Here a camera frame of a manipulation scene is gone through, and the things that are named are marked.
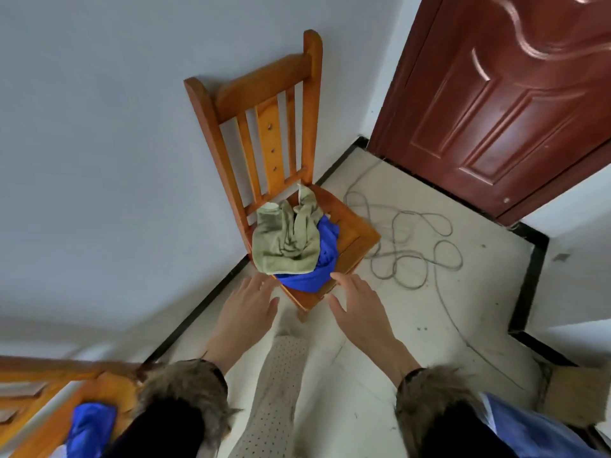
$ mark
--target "wall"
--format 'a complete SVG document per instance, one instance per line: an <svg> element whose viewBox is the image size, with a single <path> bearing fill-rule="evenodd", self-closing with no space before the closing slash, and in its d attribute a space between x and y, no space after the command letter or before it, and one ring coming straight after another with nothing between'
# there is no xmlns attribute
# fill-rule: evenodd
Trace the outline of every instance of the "wall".
<svg viewBox="0 0 611 458"><path fill-rule="evenodd" d="M611 211L611 165L583 180L522 219L557 238Z"/></svg>
<svg viewBox="0 0 611 458"><path fill-rule="evenodd" d="M608 213L552 239L530 312L527 331L579 363L611 355L610 233Z"/></svg>
<svg viewBox="0 0 611 458"><path fill-rule="evenodd" d="M44 354L163 339L244 254L182 80L233 79L318 30L320 176L367 133L417 2L0 0L0 346L44 324ZM11 353L43 353L28 340Z"/></svg>

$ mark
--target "wooden door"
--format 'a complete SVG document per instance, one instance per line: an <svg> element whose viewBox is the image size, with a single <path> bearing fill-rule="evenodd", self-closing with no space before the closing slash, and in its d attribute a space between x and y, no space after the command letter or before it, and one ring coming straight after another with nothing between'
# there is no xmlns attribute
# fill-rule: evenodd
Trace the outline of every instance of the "wooden door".
<svg viewBox="0 0 611 458"><path fill-rule="evenodd" d="M377 145L498 217L611 137L611 0L443 0Z"/></svg>

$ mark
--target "fur cuff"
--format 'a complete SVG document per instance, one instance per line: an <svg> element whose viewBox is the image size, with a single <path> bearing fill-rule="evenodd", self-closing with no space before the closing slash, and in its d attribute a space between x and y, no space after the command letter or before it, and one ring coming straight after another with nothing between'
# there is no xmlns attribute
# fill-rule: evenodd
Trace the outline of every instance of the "fur cuff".
<svg viewBox="0 0 611 458"><path fill-rule="evenodd" d="M150 375L138 394L137 414L159 399L183 399L197 408L206 427L203 445L216 452L229 418L237 411L229 408L225 388L214 375L216 367L202 360L187 360L165 366Z"/></svg>
<svg viewBox="0 0 611 458"><path fill-rule="evenodd" d="M418 457L422 440L433 421L450 405L465 400L476 413L485 411L481 400L457 371L449 366L433 366L399 386L395 415L410 458Z"/></svg>

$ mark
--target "door molding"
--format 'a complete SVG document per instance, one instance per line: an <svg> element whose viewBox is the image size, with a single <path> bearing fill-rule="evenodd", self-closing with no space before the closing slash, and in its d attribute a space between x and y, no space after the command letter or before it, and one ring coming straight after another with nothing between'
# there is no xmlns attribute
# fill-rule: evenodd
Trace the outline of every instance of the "door molding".
<svg viewBox="0 0 611 458"><path fill-rule="evenodd" d="M379 156L386 143L387 131L401 101L401 91L408 83L416 60L431 30L439 6L443 0L422 0L414 23L409 31L395 75L386 93L384 104L373 128L367 151ZM576 184L593 175L611 163L611 139L585 155L525 199L512 206L496 218L501 225L509 226L519 222L552 199L566 192Z"/></svg>

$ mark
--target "wooden furniture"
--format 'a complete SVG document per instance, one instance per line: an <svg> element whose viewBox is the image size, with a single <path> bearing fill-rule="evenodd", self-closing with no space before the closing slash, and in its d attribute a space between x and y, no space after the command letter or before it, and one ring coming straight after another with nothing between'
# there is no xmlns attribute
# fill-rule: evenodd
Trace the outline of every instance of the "wooden furniture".
<svg viewBox="0 0 611 458"><path fill-rule="evenodd" d="M610 14L422 0L368 150L515 223L611 161Z"/></svg>
<svg viewBox="0 0 611 458"><path fill-rule="evenodd" d="M255 224L249 224L248 216L256 212L265 202L301 182L316 194L318 205L331 221L340 226L338 251L340 253L335 270L350 273L365 254L379 240L379 235L362 218L352 212L339 199L320 186L312 184L314 152L318 125L318 101L323 64L323 42L317 32L304 32L304 52L291 54L263 68L242 76L220 87L211 94L195 77L185 80L185 88L202 132L210 148L221 181L227 192L233 215L238 223L244 245L252 251L252 232ZM297 168L295 131L295 84L303 82L302 148L301 167ZM286 123L288 128L289 174L284 173L282 142L280 136L280 111L278 94L285 91ZM254 108L258 136L263 151L263 164L268 192L262 193L256 168L255 153L250 139L246 111ZM253 202L244 206L227 147L219 127L223 122L235 118L242 152L246 160ZM297 203L297 193L288 198ZM335 286L329 280L316 294L295 291L283 286L288 296L302 309L310 310Z"/></svg>
<svg viewBox="0 0 611 458"><path fill-rule="evenodd" d="M4 423L0 423L0 448L72 381L82 381L82 384L19 444L11 458L47 458L65 443L72 424L72 412L85 402L102 402L117 407L111 441L116 439L130 424L131 410L136 405L137 367L136 364L121 362L0 357L0 383L4 387L0 410L14 411ZM32 394L11 395L13 383L19 383L22 389L31 383L41 386Z"/></svg>

